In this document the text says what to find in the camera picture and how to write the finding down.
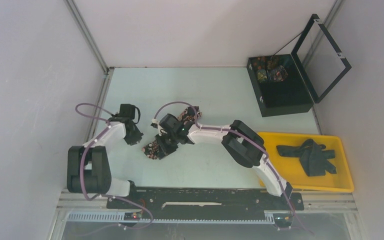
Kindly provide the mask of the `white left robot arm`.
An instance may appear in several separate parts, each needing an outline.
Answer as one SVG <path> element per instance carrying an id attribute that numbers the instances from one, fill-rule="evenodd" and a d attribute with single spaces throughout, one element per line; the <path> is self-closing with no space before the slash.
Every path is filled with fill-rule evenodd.
<path id="1" fill-rule="evenodd" d="M 108 154 L 119 147 L 121 141 L 127 145 L 138 144 L 143 133 L 137 127 L 141 112 L 133 104 L 121 104 L 117 113 L 105 120 L 101 133 L 79 146 L 72 146 L 67 153 L 66 188 L 70 193 L 119 196 L 125 208 L 133 208 L 138 202 L 134 183 L 112 177 Z"/>

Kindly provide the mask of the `floral rose pattern tie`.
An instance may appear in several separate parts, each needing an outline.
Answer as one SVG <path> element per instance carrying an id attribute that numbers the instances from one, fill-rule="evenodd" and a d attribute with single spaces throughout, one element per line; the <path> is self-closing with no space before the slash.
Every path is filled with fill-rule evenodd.
<path id="1" fill-rule="evenodd" d="M 188 106 L 184 109 L 182 113 L 180 113 L 179 116 L 175 116 L 178 118 L 178 120 L 181 121 L 191 121 L 192 126 L 196 123 L 196 121 L 202 116 L 202 113 L 200 111 L 200 107 L 198 105 L 194 106 Z M 145 156 L 152 160 L 158 160 L 157 153 L 158 153 L 158 147 L 156 140 L 154 140 L 150 143 L 147 143 L 142 147 L 142 152 L 145 154 Z"/>

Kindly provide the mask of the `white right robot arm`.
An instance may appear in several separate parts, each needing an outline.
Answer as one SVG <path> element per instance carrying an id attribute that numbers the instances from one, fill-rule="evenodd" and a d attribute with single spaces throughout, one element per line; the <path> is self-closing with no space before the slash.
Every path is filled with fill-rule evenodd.
<path id="1" fill-rule="evenodd" d="M 181 121 L 172 114 L 161 120 L 153 119 L 151 126 L 158 130 L 153 156 L 161 160 L 174 153 L 179 145 L 222 145 L 237 164 L 255 171 L 271 195 L 271 204 L 284 209 L 291 202 L 292 186 L 276 170 L 269 159 L 264 140 L 244 122 L 230 125 L 205 125 Z"/>

